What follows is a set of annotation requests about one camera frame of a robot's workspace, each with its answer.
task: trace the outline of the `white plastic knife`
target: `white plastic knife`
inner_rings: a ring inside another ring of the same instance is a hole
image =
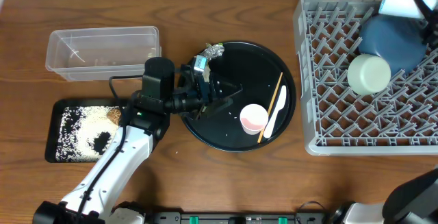
[[[270,138],[272,135],[272,130],[274,129],[276,116],[279,114],[279,111],[285,107],[286,103],[286,94],[287,89],[286,86],[282,86],[280,90],[279,99],[276,101],[274,112],[272,113],[271,119],[268,122],[268,125],[265,128],[265,132],[263,136],[265,138]]]

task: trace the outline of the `pink and white cup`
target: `pink and white cup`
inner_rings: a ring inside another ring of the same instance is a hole
[[[247,105],[240,112],[240,123],[247,134],[258,134],[268,124],[268,112],[258,104]]]

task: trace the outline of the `round black tray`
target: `round black tray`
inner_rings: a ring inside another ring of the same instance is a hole
[[[199,140],[214,148],[230,152],[261,148],[275,140],[292,119],[296,103],[294,80],[280,57],[265,47],[249,42],[225,42],[224,47],[222,57],[211,61],[209,67],[232,82],[240,83],[243,91],[232,97],[233,105],[208,119],[194,121],[183,117],[183,122]],[[268,110],[281,72],[283,77],[279,90],[282,85],[287,87],[285,107],[276,118],[272,136],[257,143],[259,134],[251,136],[242,129],[240,110],[252,103]]]

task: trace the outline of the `wooden stick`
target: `wooden stick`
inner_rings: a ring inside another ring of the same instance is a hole
[[[279,90],[279,86],[280,86],[280,82],[281,82],[281,78],[282,78],[282,76],[283,76],[283,72],[280,73],[279,81],[276,83],[275,91],[274,91],[274,94],[273,94],[273,96],[272,96],[271,103],[269,104],[269,108],[268,108],[268,117],[269,117],[269,115],[271,114],[272,106],[274,105],[274,101],[275,101],[276,93],[277,93],[277,91]],[[257,143],[260,143],[260,142],[261,142],[261,137],[263,136],[263,133],[264,133],[264,132],[265,132],[265,128],[263,128],[263,129],[260,131],[259,140],[257,140]]]

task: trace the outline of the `white plastic crate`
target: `white plastic crate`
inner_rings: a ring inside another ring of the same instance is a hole
[[[346,76],[359,30],[382,0],[300,0],[294,13],[305,147],[311,155],[438,154],[438,50],[380,93],[353,93]]]

